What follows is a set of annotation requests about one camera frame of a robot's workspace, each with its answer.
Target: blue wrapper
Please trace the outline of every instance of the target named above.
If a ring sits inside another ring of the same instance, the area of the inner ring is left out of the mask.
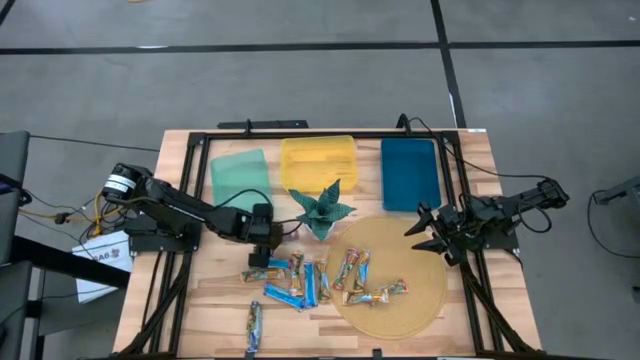
[[[254,353],[258,351],[260,340],[262,339],[262,307],[257,301],[252,301],[249,309],[247,339],[249,341],[247,352]]]
[[[306,308],[318,306],[316,291],[316,271],[313,262],[304,263],[304,305]]]
[[[272,269],[289,270],[289,259],[269,258],[269,266]]]
[[[289,294],[289,290],[287,289],[267,283],[264,286],[264,294],[278,301],[282,301],[285,304],[291,305],[298,311],[302,311],[304,309],[304,298]]]

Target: black metal frame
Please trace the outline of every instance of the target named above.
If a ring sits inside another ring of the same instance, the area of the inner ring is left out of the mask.
[[[185,162],[182,170],[182,179],[180,180],[180,190],[186,191],[186,185],[189,182],[191,168],[193,167],[193,157],[195,154],[196,147],[198,145],[201,146],[200,160],[198,164],[198,171],[196,175],[196,183],[195,183],[195,192],[194,196],[201,197],[202,190],[205,183],[205,173],[206,173],[206,164],[209,158],[209,149],[211,142],[214,140],[256,140],[256,139],[283,139],[283,138],[301,138],[301,137],[316,137],[316,136],[332,136],[332,135],[350,135],[355,139],[382,139],[382,138],[420,138],[420,139],[434,139],[437,136],[440,141],[436,141],[438,145],[438,153],[440,156],[440,166],[442,170],[443,180],[444,180],[444,188],[447,197],[447,201],[453,204],[456,204],[456,196],[453,187],[453,178],[451,176],[451,169],[449,165],[449,157],[447,156],[447,151],[445,150],[445,143],[450,144],[452,151],[458,157],[456,160],[457,171],[460,174],[460,181],[463,191],[469,190],[469,183],[466,176],[466,170],[464,167],[464,163],[459,160],[462,159],[462,149],[460,146],[460,138],[457,131],[454,130],[445,130],[445,131],[434,131],[434,135],[426,132],[414,132],[412,131],[408,119],[406,116],[401,116],[398,120],[397,128],[402,128],[404,131],[259,131],[255,132],[252,130],[252,125],[249,120],[247,120],[247,125],[244,131],[242,132],[231,132],[231,133],[190,133],[189,141],[187,146],[187,151],[185,154]],[[187,276],[189,272],[189,268],[192,260],[192,253],[186,253],[183,257],[182,267],[186,268]],[[173,272],[173,267],[175,265],[175,253],[169,253],[167,255],[167,260],[165,262],[165,268],[163,270],[162,282],[160,285],[160,297],[159,302],[162,300],[166,301],[167,291],[169,289],[171,283],[171,274]],[[489,283],[488,270],[486,267],[486,261],[484,260],[484,256],[482,254],[482,250],[480,250],[476,254],[477,267],[480,273],[480,283],[483,291],[489,294],[491,297],[491,285]],[[471,328],[471,334],[474,343],[474,350],[476,354],[480,354],[484,351],[484,344],[482,340],[482,330],[480,328],[480,321],[478,318],[477,306],[474,298],[474,292],[471,286],[467,284],[467,281],[464,281],[465,276],[461,272],[461,276],[464,284],[464,293],[467,304],[467,310],[469,314],[469,323]],[[186,293],[187,286],[185,286],[179,291],[178,296],[176,297],[176,311],[173,316],[173,326],[171,329],[171,336],[169,339],[169,354],[177,354],[179,338],[180,338],[180,330],[182,325],[182,318],[184,315],[184,304],[186,301]],[[502,339],[499,332],[498,327],[491,321],[491,335],[494,341],[494,349],[496,351],[502,351]],[[159,350],[160,343],[160,334],[161,334],[161,323],[156,327],[151,346],[149,348],[150,354],[157,353]]]

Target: label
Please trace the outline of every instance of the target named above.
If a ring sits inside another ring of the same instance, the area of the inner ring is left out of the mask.
[[[109,181],[115,181],[117,183],[120,183],[122,185],[127,185],[130,188],[135,188],[136,187],[136,183],[134,183],[133,181],[127,179],[126,177],[122,177],[120,175],[114,175],[111,174],[109,175],[109,178],[107,179],[107,182]]]
[[[128,187],[126,187],[126,186],[124,186],[124,185],[122,185],[120,183],[117,183],[115,181],[107,181],[104,184],[104,187],[108,187],[108,188],[111,188],[111,189],[116,189],[116,190],[121,191],[123,193],[126,193],[127,191],[129,191]]]

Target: round woven placemat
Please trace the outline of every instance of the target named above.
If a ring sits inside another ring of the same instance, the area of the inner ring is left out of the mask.
[[[333,282],[348,248],[369,249],[371,260],[365,284],[367,291],[403,279],[408,294],[390,296],[388,304],[344,306],[342,291],[333,288],[333,304],[338,312],[363,333],[381,339],[401,339],[424,330],[438,316],[444,303],[447,283],[443,260],[437,254],[412,250],[427,240],[426,235],[405,237],[413,224],[394,217],[368,217],[351,225],[331,246],[327,275]],[[355,268],[345,290],[353,289]]]

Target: candy bar wrapper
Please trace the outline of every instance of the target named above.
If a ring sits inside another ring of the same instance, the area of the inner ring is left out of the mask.
[[[249,309],[247,339],[249,340],[247,352],[254,353],[258,351],[260,340],[262,339],[262,307],[257,301],[252,301]]]
[[[329,290],[329,277],[327,276],[327,260],[316,260],[316,272],[320,279],[318,286],[318,301],[321,304],[327,304],[331,301],[331,290]]]
[[[356,261],[358,261],[358,249],[348,249],[346,255],[344,256],[344,260],[342,260],[342,265],[340,265],[338,276],[333,282],[334,289],[344,289],[344,281],[347,279],[347,275],[349,275],[349,272],[351,271],[351,269],[353,269],[353,265],[355,265]]]
[[[354,292],[364,292],[364,283],[367,282],[367,275],[369,274],[369,259],[371,253],[369,250],[360,251],[358,258],[358,272],[356,273],[356,280],[353,283]]]
[[[304,298],[292,296],[286,289],[277,287],[275,285],[267,283],[264,286],[264,295],[281,301],[285,304],[291,305],[298,311],[304,309]]]
[[[352,292],[343,292],[342,293],[342,304],[343,305],[354,305],[354,304],[387,304],[389,302],[389,292],[387,289],[383,290],[374,290],[369,293],[352,293]]]
[[[398,280],[393,284],[379,287],[378,290],[387,289],[389,295],[402,295],[409,293],[409,288],[404,280]]]
[[[302,279],[300,279],[300,267],[302,266],[304,254],[300,251],[291,253],[291,288],[289,293],[293,296],[302,296]]]
[[[289,260],[288,259],[269,258],[268,267],[270,269],[289,270]]]
[[[318,306],[317,281],[313,262],[304,263],[304,306],[307,308]]]
[[[258,280],[279,280],[284,279],[284,270],[282,269],[251,269],[243,271],[240,274],[240,281],[245,284]]]

